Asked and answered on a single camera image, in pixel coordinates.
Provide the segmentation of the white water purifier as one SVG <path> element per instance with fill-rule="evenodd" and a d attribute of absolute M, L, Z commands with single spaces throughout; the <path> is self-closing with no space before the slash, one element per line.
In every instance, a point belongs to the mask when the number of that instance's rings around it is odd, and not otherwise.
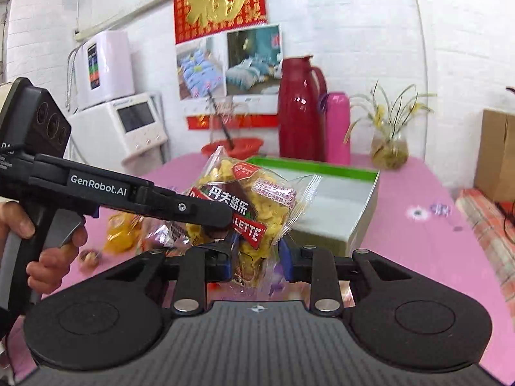
<path fill-rule="evenodd" d="M 74 62 L 80 110 L 135 93 L 125 31 L 104 31 L 86 41 Z"/>

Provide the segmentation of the yellow chips clear snack bag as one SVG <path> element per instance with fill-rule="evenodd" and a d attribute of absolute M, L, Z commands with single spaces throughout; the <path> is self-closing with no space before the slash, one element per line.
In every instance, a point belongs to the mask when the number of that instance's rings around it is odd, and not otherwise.
<path fill-rule="evenodd" d="M 239 234 L 235 281 L 255 289 L 274 247 L 310 206 L 321 177 L 308 174 L 287 180 L 262 166 L 228 155 L 219 146 L 211 154 L 189 195 L 230 207 L 232 229 Z"/>

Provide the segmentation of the red gold fu poster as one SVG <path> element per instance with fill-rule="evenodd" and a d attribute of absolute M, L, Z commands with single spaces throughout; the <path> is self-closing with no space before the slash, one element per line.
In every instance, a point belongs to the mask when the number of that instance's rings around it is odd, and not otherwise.
<path fill-rule="evenodd" d="M 267 22 L 265 0 L 173 0 L 177 44 Z"/>

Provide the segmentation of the red plastic basket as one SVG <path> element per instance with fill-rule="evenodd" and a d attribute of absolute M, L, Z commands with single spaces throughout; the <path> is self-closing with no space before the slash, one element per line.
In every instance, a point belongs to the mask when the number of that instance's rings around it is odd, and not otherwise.
<path fill-rule="evenodd" d="M 230 157 L 246 160 L 249 157 L 257 155 L 263 144 L 264 141 L 259 138 L 235 138 L 232 139 L 232 145 L 228 140 L 217 140 L 204 145 L 201 148 L 201 153 L 209 157 L 219 146 L 222 146 Z"/>

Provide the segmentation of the pink floral tablecloth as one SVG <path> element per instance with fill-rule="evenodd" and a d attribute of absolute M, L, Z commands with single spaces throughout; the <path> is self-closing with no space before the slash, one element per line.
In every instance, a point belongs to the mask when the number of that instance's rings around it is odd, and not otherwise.
<path fill-rule="evenodd" d="M 188 188 L 207 159 L 186 154 L 151 172 L 158 185 Z M 454 200 L 423 161 L 411 158 L 398 172 L 380 172 L 377 205 L 361 247 L 440 281 L 480 301 L 493 322 L 492 339 L 481 364 L 505 383 L 514 381 L 514 328 L 498 278 L 471 227 Z M 449 217 L 429 207 L 450 206 Z M 414 217 L 415 209 L 427 216 Z M 26 348 L 18 320 L 9 338 L 9 352 L 17 381 L 35 364 Z"/>

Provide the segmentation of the glass pitcher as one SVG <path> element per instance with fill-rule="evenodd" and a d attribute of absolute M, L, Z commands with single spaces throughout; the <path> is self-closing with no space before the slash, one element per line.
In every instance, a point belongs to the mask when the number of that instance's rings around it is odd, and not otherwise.
<path fill-rule="evenodd" d="M 230 130 L 238 125 L 237 104 L 232 96 L 215 98 L 211 91 L 208 91 L 210 107 L 210 142 L 222 140 L 226 142 L 229 149 L 235 148 L 234 138 Z"/>

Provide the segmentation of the brown cardboard box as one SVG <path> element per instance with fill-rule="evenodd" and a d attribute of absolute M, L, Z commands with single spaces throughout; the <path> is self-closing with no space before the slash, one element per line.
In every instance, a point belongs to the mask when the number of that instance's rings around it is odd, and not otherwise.
<path fill-rule="evenodd" d="M 491 201 L 514 201 L 514 152 L 514 115 L 484 109 L 474 187 Z"/>

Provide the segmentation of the pink thermos bottle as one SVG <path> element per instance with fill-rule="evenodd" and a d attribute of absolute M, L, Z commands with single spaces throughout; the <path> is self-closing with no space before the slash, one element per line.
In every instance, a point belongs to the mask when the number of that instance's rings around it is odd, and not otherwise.
<path fill-rule="evenodd" d="M 350 143 L 345 136 L 350 127 L 350 101 L 344 92 L 330 92 L 320 101 L 324 116 L 326 162 L 349 166 L 351 162 Z"/>

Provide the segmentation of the bedding calendar poster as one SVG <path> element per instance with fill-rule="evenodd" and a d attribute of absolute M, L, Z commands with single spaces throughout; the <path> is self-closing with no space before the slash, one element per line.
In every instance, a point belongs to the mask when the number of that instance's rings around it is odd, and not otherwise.
<path fill-rule="evenodd" d="M 282 78 L 282 30 L 259 25 L 175 47 L 179 98 L 190 130 L 277 127 Z"/>

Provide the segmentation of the yellow soft bread packet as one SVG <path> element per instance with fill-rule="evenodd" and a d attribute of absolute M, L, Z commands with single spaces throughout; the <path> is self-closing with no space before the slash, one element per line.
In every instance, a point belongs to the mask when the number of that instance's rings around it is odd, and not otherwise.
<path fill-rule="evenodd" d="M 104 251 L 109 254 L 119 254 L 136 247 L 141 236 L 142 221 L 142 216 L 125 212 L 110 216 Z"/>

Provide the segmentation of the dark red thermos jug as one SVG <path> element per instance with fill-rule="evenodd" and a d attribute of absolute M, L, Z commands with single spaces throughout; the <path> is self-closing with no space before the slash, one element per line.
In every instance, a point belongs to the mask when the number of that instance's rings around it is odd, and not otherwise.
<path fill-rule="evenodd" d="M 311 56 L 288 58 L 282 64 L 277 99 L 279 153 L 306 161 L 325 159 L 325 136 L 320 99 L 327 93 L 320 68 Z"/>

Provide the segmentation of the white appliance with screen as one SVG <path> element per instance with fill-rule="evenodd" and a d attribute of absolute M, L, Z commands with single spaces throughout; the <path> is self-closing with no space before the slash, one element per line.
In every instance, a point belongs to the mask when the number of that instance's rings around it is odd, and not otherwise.
<path fill-rule="evenodd" d="M 165 162 L 168 135 L 148 92 L 89 107 L 69 117 L 78 161 L 142 176 Z"/>

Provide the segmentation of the glass vase with plant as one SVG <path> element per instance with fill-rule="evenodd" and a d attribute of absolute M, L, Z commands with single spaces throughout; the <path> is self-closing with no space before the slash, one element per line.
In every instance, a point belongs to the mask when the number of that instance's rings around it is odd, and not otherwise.
<path fill-rule="evenodd" d="M 411 84 L 390 100 L 376 81 L 368 94 L 357 93 L 349 98 L 350 108 L 358 107 L 363 114 L 349 125 L 343 141 L 351 140 L 359 122 L 367 122 L 374 128 L 369 155 L 373 165 L 382 170 L 398 170 L 409 156 L 405 128 L 420 114 L 433 112 L 429 100 L 436 96 L 436 93 L 419 92 Z"/>

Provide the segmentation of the green white cardboard box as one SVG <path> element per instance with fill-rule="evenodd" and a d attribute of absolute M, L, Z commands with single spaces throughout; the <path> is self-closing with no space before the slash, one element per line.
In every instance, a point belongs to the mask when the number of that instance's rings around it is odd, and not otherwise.
<path fill-rule="evenodd" d="M 321 177 L 311 205 L 290 231 L 298 245 L 324 247 L 335 256 L 350 256 L 361 246 L 377 205 L 379 172 L 274 157 L 248 161 L 288 180 Z"/>

